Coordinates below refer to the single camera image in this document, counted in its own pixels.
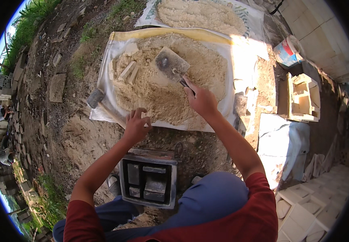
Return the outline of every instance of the dirt ground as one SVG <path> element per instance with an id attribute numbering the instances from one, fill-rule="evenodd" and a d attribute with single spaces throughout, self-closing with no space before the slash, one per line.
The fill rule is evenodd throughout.
<path id="1" fill-rule="evenodd" d="M 92 121 L 86 99 L 96 87 L 100 63 L 109 34 L 97 36 L 80 44 L 83 26 L 90 22 L 98 28 L 104 28 L 107 13 L 115 1 L 103 0 L 64 0 L 55 12 L 41 25 L 38 34 L 30 46 L 25 68 L 26 82 L 22 82 L 18 91 L 21 122 L 25 127 L 24 143 L 32 155 L 31 169 L 33 177 L 42 166 L 45 173 L 51 174 L 57 184 L 62 185 L 65 195 L 70 194 L 76 180 L 95 159 L 110 149 L 123 135 L 123 129 L 114 123 Z M 78 17 L 84 7 L 86 14 Z M 123 22 L 122 31 L 133 30 L 133 25 L 141 13 Z M 51 43 L 56 37 L 58 27 L 67 23 L 71 26 L 69 36 L 62 42 Z M 245 138 L 256 149 L 258 144 L 259 119 L 262 112 L 276 113 L 278 89 L 286 82 L 286 71 L 275 61 L 272 47 L 282 40 L 276 34 L 268 41 L 269 61 L 258 60 L 259 81 L 258 98 L 255 113 L 243 122 L 253 122 L 252 132 Z M 59 64 L 54 67 L 53 58 L 62 55 Z M 83 56 L 85 60 L 84 77 L 75 77 L 71 63 Z M 63 102 L 49 101 L 49 86 L 53 75 L 66 73 Z M 310 123 L 310 153 L 326 154 L 331 145 L 337 122 L 337 98 L 323 84 L 321 93 L 321 119 L 319 123 Z M 271 106 L 267 111 L 257 105 Z M 170 150 L 177 142 L 184 145 L 183 161 L 178 165 L 177 199 L 187 189 L 190 180 L 196 174 L 208 174 L 214 171 L 227 171 L 238 174 L 227 151 L 215 133 L 188 132 L 170 128 L 154 127 L 148 137 L 136 146 L 148 149 Z M 101 205 L 113 199 L 106 185 L 102 185 L 94 196 L 95 205 Z M 133 220 L 123 228 L 158 225 L 175 211 L 145 208 L 145 214 Z"/>

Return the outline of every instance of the blue pants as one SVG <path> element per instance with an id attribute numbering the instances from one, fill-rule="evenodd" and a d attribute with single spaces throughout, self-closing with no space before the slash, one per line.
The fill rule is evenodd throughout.
<path id="1" fill-rule="evenodd" d="M 137 237 L 152 235 L 160 230 L 198 225 L 223 218 L 239 209 L 247 202 L 248 188 L 239 177 L 228 172 L 214 172 L 191 186 L 178 200 L 178 213 L 163 224 L 151 227 L 127 228 L 112 231 L 138 216 L 135 206 L 117 196 L 113 201 L 96 207 L 106 241 L 127 241 Z M 63 241 L 65 219 L 56 223 L 53 237 Z"/>

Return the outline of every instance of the trowel handle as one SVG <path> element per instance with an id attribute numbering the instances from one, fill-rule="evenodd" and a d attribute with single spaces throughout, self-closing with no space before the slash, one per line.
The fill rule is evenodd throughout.
<path id="1" fill-rule="evenodd" d="M 183 87 L 189 87 L 184 78 L 181 78 L 179 81 Z"/>

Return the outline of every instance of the sand pile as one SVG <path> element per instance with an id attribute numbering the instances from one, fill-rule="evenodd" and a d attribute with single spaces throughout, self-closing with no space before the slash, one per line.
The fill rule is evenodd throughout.
<path id="1" fill-rule="evenodd" d="M 158 17 L 170 27 L 199 27 L 225 35 L 241 36 L 246 32 L 242 19 L 231 7 L 210 1 L 163 0 Z"/>
<path id="2" fill-rule="evenodd" d="M 113 80 L 118 106 L 125 110 L 145 107 L 152 122 L 166 121 L 173 125 L 195 121 L 198 114 L 188 104 L 183 86 L 171 83 L 158 74 L 154 58 L 162 47 L 167 46 L 190 64 L 187 75 L 197 85 L 210 89 L 220 101 L 225 97 L 225 73 L 227 61 L 214 50 L 180 34 L 165 34 L 141 39 L 139 51 L 132 56 L 125 53 L 116 61 L 115 75 L 118 77 L 126 66 L 135 61 L 139 67 L 133 85 L 127 81 Z"/>

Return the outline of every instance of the mallet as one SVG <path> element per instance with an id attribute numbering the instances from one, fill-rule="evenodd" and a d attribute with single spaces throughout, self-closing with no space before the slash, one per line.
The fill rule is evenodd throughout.
<path id="1" fill-rule="evenodd" d="M 103 109 L 104 111 L 106 111 L 106 113 L 112 117 L 113 119 L 115 119 L 115 121 L 117 123 L 119 123 L 119 125 L 126 129 L 126 123 L 119 118 L 113 111 L 111 111 L 109 108 L 107 108 L 103 103 L 102 100 L 104 98 L 104 92 L 97 88 L 95 89 L 91 95 L 87 98 L 87 104 L 90 106 L 90 108 L 95 109 L 97 106 L 99 106 L 101 109 Z"/>

